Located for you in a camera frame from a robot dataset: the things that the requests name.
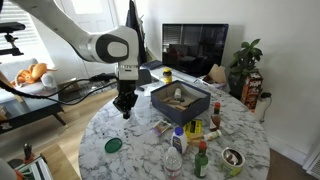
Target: orange stuffed toy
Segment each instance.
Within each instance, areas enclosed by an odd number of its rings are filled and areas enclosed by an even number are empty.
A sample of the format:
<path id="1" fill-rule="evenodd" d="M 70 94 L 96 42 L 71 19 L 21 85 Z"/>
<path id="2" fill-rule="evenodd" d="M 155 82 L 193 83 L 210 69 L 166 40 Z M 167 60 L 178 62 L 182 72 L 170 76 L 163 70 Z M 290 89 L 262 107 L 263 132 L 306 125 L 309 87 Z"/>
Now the orange stuffed toy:
<path id="1" fill-rule="evenodd" d="M 48 69 L 47 64 L 45 63 L 31 64 L 28 70 L 19 71 L 15 79 L 11 81 L 11 85 L 21 87 L 23 83 L 28 83 L 28 84 L 35 83 L 47 71 L 56 71 L 56 70 Z"/>

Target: round table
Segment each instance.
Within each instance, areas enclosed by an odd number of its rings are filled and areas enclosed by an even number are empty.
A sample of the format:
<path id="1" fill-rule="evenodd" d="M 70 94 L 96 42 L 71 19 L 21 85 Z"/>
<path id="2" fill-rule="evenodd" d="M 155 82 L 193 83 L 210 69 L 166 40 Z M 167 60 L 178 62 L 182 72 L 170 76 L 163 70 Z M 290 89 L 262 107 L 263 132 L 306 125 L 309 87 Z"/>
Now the round table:
<path id="1" fill-rule="evenodd" d="M 263 128 L 252 113 L 238 100 L 230 95 L 193 83 L 211 92 L 211 107 L 197 118 L 202 119 L 203 132 L 209 133 L 210 115 L 214 102 L 221 103 L 222 136 L 207 142 L 209 167 L 205 179 L 226 179 L 220 170 L 220 153 L 226 147 L 241 152 L 246 159 L 242 172 L 232 179 L 266 179 L 269 170 L 269 145 Z M 79 166 L 82 179 L 165 179 L 163 157 L 170 147 L 173 129 L 157 137 L 150 131 L 152 126 L 164 115 L 150 105 L 151 121 L 140 125 L 131 116 L 122 119 L 121 113 L 112 101 L 101 108 L 88 124 L 80 144 Z M 108 154 L 104 146 L 111 138 L 122 140 L 121 149 Z M 183 179 L 197 179 L 194 175 L 194 157 L 198 147 L 189 146 L 183 154 Z"/>

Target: cup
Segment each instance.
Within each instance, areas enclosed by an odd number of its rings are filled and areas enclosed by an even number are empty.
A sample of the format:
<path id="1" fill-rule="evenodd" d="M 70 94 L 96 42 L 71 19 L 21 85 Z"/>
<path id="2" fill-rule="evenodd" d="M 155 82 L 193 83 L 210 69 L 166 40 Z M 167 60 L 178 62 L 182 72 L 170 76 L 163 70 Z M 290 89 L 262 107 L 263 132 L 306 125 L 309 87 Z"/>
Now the cup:
<path id="1" fill-rule="evenodd" d="M 133 107 L 134 116 L 141 125 L 150 122 L 151 118 L 150 98 L 139 96 Z"/>

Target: green lid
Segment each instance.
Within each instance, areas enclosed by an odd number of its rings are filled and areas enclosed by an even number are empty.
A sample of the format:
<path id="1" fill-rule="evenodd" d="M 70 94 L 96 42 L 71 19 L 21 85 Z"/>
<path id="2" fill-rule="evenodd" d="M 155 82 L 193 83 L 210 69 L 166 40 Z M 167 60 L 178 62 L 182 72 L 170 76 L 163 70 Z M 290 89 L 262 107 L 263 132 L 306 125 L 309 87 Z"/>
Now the green lid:
<path id="1" fill-rule="evenodd" d="M 106 145 L 104 146 L 104 149 L 107 153 L 114 153 L 117 152 L 122 146 L 122 141 L 119 138 L 112 138 L 110 139 Z"/>

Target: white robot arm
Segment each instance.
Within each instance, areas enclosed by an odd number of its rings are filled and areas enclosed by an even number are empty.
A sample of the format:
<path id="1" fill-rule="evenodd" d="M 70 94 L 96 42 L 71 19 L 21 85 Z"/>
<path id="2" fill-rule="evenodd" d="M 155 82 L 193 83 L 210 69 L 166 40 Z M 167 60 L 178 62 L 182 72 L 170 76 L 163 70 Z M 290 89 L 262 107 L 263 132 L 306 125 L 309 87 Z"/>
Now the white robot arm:
<path id="1" fill-rule="evenodd" d="M 119 95 L 113 102 L 123 117 L 130 117 L 137 95 L 138 36 L 135 30 L 120 26 L 105 33 L 88 33 L 76 25 L 56 5 L 54 0 L 11 0 L 39 19 L 43 24 L 66 40 L 85 61 L 118 63 Z"/>

